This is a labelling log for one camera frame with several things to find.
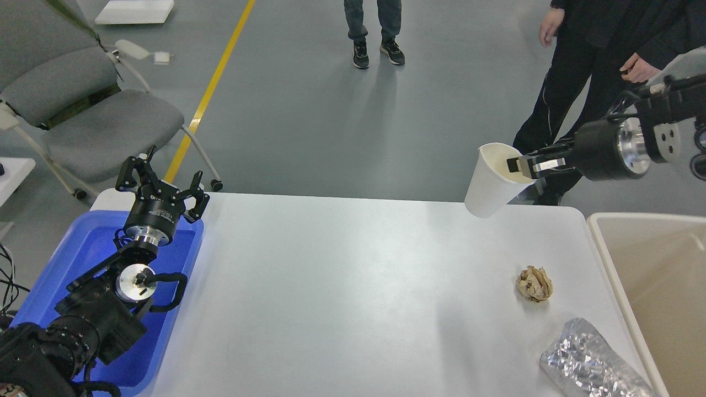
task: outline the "blue tray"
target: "blue tray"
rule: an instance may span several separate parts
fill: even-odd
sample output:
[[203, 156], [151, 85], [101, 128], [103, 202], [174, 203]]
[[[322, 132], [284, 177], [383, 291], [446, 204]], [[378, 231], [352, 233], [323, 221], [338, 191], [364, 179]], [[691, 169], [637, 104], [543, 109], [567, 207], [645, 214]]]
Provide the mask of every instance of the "blue tray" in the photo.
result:
[[[126, 211], [90, 211], [76, 218], [20, 307], [13, 325], [32, 322], [46, 327], [57, 318], [54, 305], [67, 296], [66, 285], [115, 253], [114, 233], [123, 227], [127, 215]], [[174, 241], [160, 247], [150, 267], [157, 273], [182, 272], [190, 276], [202, 235], [203, 222], [189, 224], [182, 220]], [[176, 288], [176, 283], [160, 283], [153, 295], [155, 304], [171, 302]], [[123, 397], [140, 393], [162, 363], [178, 311], [179, 307], [167, 313], [147, 313], [142, 322], [148, 332], [110, 365], [98, 361], [91, 371], [91, 379], [116, 384]], [[76, 380], [83, 380], [83, 374]], [[108, 393], [94, 392], [94, 396], [108, 396]]]

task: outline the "white paper cup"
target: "white paper cup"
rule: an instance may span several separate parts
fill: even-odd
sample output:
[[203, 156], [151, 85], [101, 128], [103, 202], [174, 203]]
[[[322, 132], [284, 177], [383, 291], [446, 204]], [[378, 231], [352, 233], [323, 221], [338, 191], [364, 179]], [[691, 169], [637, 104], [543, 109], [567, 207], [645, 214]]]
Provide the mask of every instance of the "white paper cup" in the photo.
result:
[[487, 218], [534, 183], [521, 172], [508, 170], [507, 159], [521, 155], [504, 143], [488, 143], [478, 148], [478, 162], [464, 200], [471, 214]]

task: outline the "yellow floor line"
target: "yellow floor line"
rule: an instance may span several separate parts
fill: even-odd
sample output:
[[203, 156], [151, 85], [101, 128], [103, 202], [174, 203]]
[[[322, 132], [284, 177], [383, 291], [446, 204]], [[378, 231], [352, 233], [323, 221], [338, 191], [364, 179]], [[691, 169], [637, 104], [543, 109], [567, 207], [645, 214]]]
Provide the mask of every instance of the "yellow floor line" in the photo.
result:
[[[213, 76], [211, 76], [211, 81], [209, 82], [208, 87], [206, 88], [206, 92], [201, 98], [201, 103], [199, 103], [198, 107], [196, 108], [196, 113], [194, 114], [193, 118], [191, 119], [191, 123], [189, 124], [189, 129], [194, 134], [196, 134], [196, 130], [198, 129], [198, 125], [201, 123], [203, 113], [206, 111], [206, 107], [208, 107], [208, 103], [211, 101], [213, 92], [218, 86], [218, 81], [220, 81], [221, 75], [223, 74], [223, 70], [225, 69], [226, 64], [228, 64], [228, 59], [230, 59], [230, 54], [233, 52], [233, 47], [235, 47], [235, 43], [238, 41], [238, 36], [240, 36], [240, 32], [243, 30], [245, 22], [248, 20], [248, 16], [250, 16], [250, 11], [252, 10], [254, 4], [255, 0], [248, 0], [248, 4], [245, 6], [243, 14], [240, 15], [238, 25], [236, 25], [235, 30], [233, 30], [233, 35], [230, 37], [230, 41], [225, 47], [225, 51], [223, 51], [223, 55], [221, 56], [221, 59], [218, 62], [218, 66], [216, 66], [215, 72], [213, 72]], [[189, 139], [188, 136], [185, 136], [184, 139], [181, 140], [179, 149], [176, 150], [174, 159], [172, 159], [172, 163], [171, 165], [169, 165], [169, 169], [167, 170], [167, 173], [164, 176], [164, 180], [166, 182], [172, 183], [174, 181], [174, 177], [177, 175], [177, 171], [179, 170], [181, 162], [184, 160], [184, 156], [186, 155], [186, 151], [189, 149], [190, 145], [191, 139]]]

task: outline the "hand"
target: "hand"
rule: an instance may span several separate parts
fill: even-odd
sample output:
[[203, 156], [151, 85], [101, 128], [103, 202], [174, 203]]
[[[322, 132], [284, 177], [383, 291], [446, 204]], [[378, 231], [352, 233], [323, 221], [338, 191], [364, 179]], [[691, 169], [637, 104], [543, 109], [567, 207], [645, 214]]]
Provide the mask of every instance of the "hand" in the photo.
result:
[[637, 52], [628, 59], [620, 71], [628, 71], [627, 74], [623, 74], [623, 80], [631, 83], [644, 83], [660, 72], [659, 69], [640, 58]]
[[564, 10], [561, 8], [550, 8], [544, 16], [542, 24], [539, 26], [539, 43], [547, 48], [551, 44], [551, 39], [556, 34], [561, 23], [564, 21]]

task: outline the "chair seat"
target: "chair seat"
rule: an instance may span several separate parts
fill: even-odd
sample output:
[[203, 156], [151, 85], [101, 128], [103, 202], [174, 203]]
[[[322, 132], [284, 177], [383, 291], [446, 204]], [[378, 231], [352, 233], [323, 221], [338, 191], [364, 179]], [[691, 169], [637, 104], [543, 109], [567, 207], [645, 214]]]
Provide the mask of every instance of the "chair seat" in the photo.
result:
[[183, 114], [150, 94], [124, 90], [93, 105], [42, 136], [52, 159], [89, 183], [118, 175], [130, 155], [169, 142]]

